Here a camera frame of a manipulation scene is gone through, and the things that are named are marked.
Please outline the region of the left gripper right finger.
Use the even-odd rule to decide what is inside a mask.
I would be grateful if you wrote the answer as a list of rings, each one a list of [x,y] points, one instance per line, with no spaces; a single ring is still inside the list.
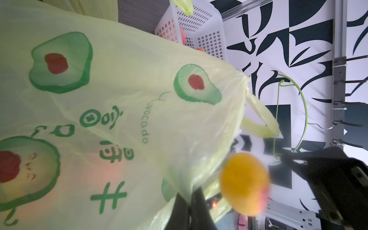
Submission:
[[[204,193],[199,187],[192,194],[191,200],[191,230],[217,230],[210,215]]]

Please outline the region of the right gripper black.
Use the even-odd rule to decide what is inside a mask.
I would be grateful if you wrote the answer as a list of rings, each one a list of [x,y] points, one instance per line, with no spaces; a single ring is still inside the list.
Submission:
[[[346,230],[368,228],[368,167],[339,147],[284,153],[281,162],[307,181],[323,217]]]

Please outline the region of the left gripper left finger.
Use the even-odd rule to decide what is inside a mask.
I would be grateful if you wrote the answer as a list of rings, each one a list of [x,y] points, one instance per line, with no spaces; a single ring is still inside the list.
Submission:
[[[190,229],[190,206],[178,193],[169,221],[165,230],[189,230]]]

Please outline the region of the green avocado plastic bag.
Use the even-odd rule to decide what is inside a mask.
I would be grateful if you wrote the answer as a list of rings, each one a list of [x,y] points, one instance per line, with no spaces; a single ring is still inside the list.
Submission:
[[[280,134],[248,82],[118,22],[1,1],[1,229],[165,229],[239,130]]]

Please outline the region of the white plastic basket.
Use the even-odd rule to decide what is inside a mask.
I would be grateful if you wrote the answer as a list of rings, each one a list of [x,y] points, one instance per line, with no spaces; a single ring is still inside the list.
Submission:
[[[193,49],[201,48],[211,56],[228,61],[220,12],[208,1],[192,1],[194,13],[187,16],[170,3],[154,34]]]

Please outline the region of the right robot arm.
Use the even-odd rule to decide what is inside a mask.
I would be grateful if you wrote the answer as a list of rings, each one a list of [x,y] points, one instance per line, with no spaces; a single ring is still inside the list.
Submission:
[[[266,217],[295,230],[319,230],[327,221],[345,230],[368,228],[368,167],[364,162],[347,157],[339,147],[284,154],[281,161],[308,183],[322,213],[269,201]]]

